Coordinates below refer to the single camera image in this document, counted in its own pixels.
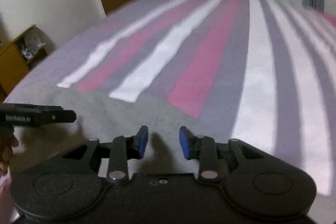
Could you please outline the person's left hand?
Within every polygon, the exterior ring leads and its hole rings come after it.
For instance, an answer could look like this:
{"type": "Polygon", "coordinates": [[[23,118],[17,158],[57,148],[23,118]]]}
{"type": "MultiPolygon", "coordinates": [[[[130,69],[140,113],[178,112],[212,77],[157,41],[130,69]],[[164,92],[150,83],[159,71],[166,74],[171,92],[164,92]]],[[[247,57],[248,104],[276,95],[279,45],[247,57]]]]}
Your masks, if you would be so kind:
{"type": "Polygon", "coordinates": [[[11,159],[13,158],[13,149],[19,146],[19,141],[14,135],[1,133],[1,177],[8,173],[11,159]]]}

